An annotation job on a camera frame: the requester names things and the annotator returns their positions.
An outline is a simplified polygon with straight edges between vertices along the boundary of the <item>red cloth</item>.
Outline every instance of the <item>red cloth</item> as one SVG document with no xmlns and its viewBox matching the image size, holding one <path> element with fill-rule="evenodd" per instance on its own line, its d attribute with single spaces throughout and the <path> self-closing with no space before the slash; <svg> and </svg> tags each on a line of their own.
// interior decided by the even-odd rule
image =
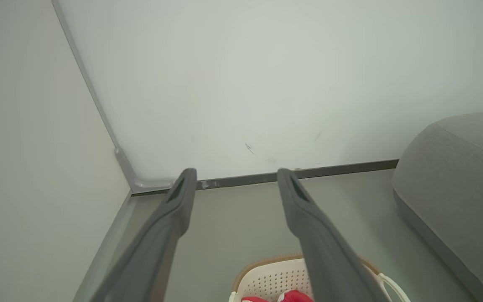
<svg viewBox="0 0 483 302">
<path fill-rule="evenodd" d="M 242 302 L 267 302 L 258 297 L 243 297 Z M 314 302 L 309 296 L 299 292 L 298 290 L 291 290 L 284 293 L 284 299 L 277 302 Z"/>
</svg>

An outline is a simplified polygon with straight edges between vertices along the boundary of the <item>gray floor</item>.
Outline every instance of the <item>gray floor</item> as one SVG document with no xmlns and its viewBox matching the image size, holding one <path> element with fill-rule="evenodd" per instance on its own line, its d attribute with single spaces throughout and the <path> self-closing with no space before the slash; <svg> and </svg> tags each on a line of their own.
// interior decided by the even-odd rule
<svg viewBox="0 0 483 302">
<path fill-rule="evenodd" d="M 344 174 L 302 183 L 353 249 L 394 279 L 412 302 L 474 301 L 398 216 L 394 170 Z M 119 253 L 161 201 L 135 197 Z M 227 301 L 250 262 L 301 251 L 288 230 L 276 183 L 197 191 L 190 229 L 178 243 L 166 302 Z"/>
</svg>

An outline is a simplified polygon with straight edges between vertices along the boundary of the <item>gray cushion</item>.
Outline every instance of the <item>gray cushion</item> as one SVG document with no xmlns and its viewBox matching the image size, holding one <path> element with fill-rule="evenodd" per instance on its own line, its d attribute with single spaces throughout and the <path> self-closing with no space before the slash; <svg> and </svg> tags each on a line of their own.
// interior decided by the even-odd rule
<svg viewBox="0 0 483 302">
<path fill-rule="evenodd" d="M 428 126 L 401 157 L 393 187 L 475 277 L 457 273 L 483 301 L 479 290 L 483 287 L 483 113 Z M 447 264 L 460 271 L 455 264 Z M 480 284 L 472 284 L 473 279 Z"/>
</svg>

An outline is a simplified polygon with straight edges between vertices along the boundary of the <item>laundry basket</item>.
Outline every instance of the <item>laundry basket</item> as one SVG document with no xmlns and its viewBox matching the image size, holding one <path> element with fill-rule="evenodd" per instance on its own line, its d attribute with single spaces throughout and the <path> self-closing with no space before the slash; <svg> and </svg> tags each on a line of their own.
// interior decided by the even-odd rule
<svg viewBox="0 0 483 302">
<path fill-rule="evenodd" d="M 385 289 L 385 283 L 396 292 L 402 302 L 410 302 L 404 291 L 392 279 L 380 273 L 364 258 L 359 260 L 376 279 L 389 301 L 391 298 Z M 249 264 L 236 276 L 229 302 L 242 302 L 243 297 L 259 297 L 275 302 L 286 290 L 298 290 L 314 300 L 302 254 L 267 258 Z"/>
</svg>

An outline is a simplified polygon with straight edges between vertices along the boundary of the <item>scuff mark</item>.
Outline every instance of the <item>scuff mark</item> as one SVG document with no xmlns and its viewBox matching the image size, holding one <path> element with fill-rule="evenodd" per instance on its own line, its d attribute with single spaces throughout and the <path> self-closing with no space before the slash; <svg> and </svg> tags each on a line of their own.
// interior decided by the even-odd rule
<svg viewBox="0 0 483 302">
<path fill-rule="evenodd" d="M 320 131 L 320 133 L 318 133 L 318 135 L 316 136 L 316 139 L 314 139 L 314 142 L 316 143 L 316 141 L 320 138 L 320 135 L 322 135 L 322 132 L 323 131 Z"/>
<path fill-rule="evenodd" d="M 253 150 L 251 150 L 251 147 L 249 147 L 249 145 L 247 143 L 245 143 L 245 147 L 247 147 L 247 150 L 249 150 L 251 153 L 253 153 L 253 155 L 256 155 Z"/>
<path fill-rule="evenodd" d="M 267 162 L 270 162 L 272 164 L 276 164 L 277 163 L 277 160 L 274 158 L 274 157 L 270 157 L 266 160 Z"/>
</svg>

